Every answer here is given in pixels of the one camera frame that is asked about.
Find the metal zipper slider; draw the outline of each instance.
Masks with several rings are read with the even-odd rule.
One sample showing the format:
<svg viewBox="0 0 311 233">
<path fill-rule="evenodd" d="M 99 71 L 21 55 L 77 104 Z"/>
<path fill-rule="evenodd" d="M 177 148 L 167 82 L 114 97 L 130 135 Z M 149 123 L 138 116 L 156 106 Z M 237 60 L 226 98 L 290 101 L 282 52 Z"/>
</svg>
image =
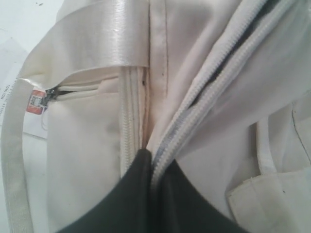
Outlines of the metal zipper slider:
<svg viewBox="0 0 311 233">
<path fill-rule="evenodd" d="M 41 105 L 43 107 L 48 107 L 49 101 L 55 100 L 57 96 L 58 96 L 58 87 L 46 90 L 46 95 L 44 98 L 42 98 Z"/>
</svg>

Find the white strap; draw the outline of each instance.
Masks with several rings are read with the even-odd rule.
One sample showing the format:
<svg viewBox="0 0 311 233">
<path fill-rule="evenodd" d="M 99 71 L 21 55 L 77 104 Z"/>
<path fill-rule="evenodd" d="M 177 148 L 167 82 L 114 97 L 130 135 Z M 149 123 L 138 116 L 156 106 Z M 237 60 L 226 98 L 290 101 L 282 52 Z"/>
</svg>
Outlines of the white strap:
<svg viewBox="0 0 311 233">
<path fill-rule="evenodd" d="M 260 173 L 262 175 L 276 173 L 276 166 L 270 151 L 268 117 L 261 119 L 257 123 L 256 144 Z"/>
<path fill-rule="evenodd" d="M 22 150 L 25 110 L 33 86 L 18 80 L 7 102 L 1 132 L 1 164 L 10 232 L 32 233 Z"/>
</svg>

